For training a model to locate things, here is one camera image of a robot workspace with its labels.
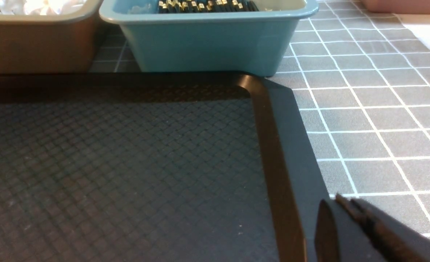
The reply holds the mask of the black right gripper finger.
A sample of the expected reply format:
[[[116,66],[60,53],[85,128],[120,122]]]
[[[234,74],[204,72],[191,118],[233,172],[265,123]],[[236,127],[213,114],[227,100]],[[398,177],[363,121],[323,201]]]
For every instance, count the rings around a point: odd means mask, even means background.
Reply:
[[[430,240],[363,199],[323,199],[315,229],[319,262],[430,262]]]

